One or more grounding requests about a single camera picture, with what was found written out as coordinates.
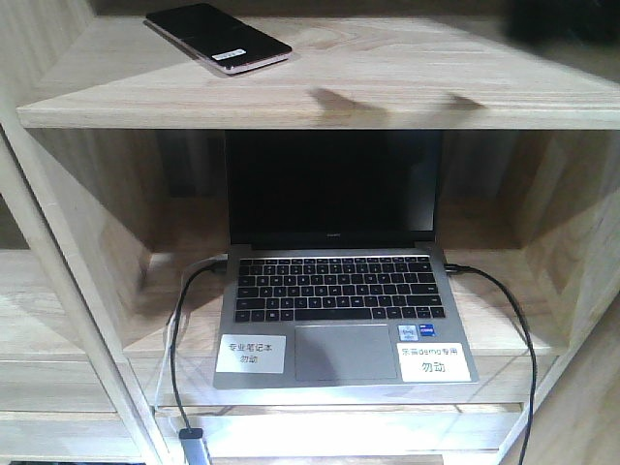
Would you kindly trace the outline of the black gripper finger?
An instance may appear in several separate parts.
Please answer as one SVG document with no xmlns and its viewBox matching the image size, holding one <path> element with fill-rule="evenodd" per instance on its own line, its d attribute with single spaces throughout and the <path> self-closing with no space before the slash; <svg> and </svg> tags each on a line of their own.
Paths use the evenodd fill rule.
<svg viewBox="0 0 620 465">
<path fill-rule="evenodd" d="M 509 1 L 506 34 L 523 44 L 556 39 L 597 45 L 619 41 L 619 2 Z"/>
</svg>

